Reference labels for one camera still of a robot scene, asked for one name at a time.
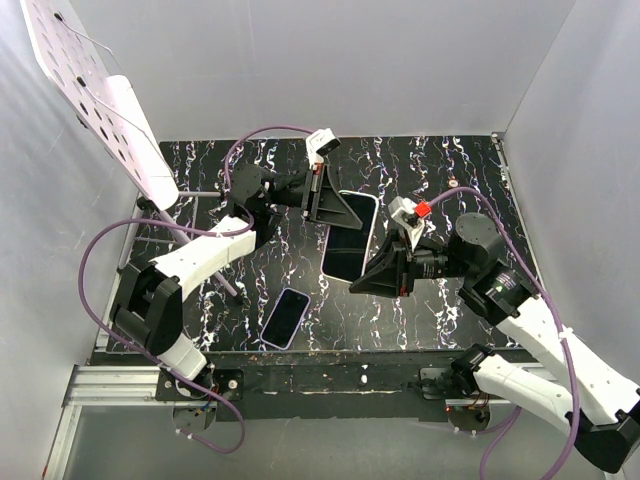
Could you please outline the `phone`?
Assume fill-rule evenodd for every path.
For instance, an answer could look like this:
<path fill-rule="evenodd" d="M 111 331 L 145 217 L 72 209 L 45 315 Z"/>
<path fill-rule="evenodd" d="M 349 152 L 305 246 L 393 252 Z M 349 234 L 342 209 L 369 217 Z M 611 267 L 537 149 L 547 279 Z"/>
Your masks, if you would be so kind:
<path fill-rule="evenodd" d="M 321 272 L 332 279 L 353 283 L 367 263 L 371 239 L 379 210 L 373 195 L 341 190 L 340 194 L 362 221 L 360 230 L 331 226 L 325 242 Z"/>
<path fill-rule="evenodd" d="M 260 340 L 267 346 L 288 349 L 304 319 L 310 304 L 307 294 L 291 288 L 285 288 L 266 321 Z"/>

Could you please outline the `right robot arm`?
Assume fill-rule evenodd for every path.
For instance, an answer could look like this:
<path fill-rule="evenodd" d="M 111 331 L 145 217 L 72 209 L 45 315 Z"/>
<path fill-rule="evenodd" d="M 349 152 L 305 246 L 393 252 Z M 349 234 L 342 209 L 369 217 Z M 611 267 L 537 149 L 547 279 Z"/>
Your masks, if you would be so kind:
<path fill-rule="evenodd" d="M 552 311 L 529 280 L 500 257 L 505 246 L 494 222 L 461 215 L 447 244 L 428 239 L 412 246 L 401 229 L 351 284 L 353 294 L 407 297 L 416 281 L 460 278 L 463 303 L 514 339 L 554 376 L 547 381 L 475 344 L 451 364 L 450 380 L 464 397 L 482 392 L 506 399 L 568 434 L 598 469 L 618 472 L 639 446 L 639 386 L 608 366 Z"/>

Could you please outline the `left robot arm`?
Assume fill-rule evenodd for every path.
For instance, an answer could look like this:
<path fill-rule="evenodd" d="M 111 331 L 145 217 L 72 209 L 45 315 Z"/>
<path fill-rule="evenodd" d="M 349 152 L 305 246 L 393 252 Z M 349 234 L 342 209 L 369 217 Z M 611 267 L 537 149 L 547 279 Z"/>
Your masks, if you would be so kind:
<path fill-rule="evenodd" d="M 183 302 L 191 292 L 267 243 L 282 219 L 279 206 L 296 208 L 318 224 L 363 226 L 329 165 L 277 174 L 243 164 L 231 176 L 229 201 L 230 212 L 206 234 L 148 262 L 129 262 L 110 313 L 113 325 L 157 358 L 193 400 L 205 398 L 214 382 L 212 364 L 183 332 Z"/>

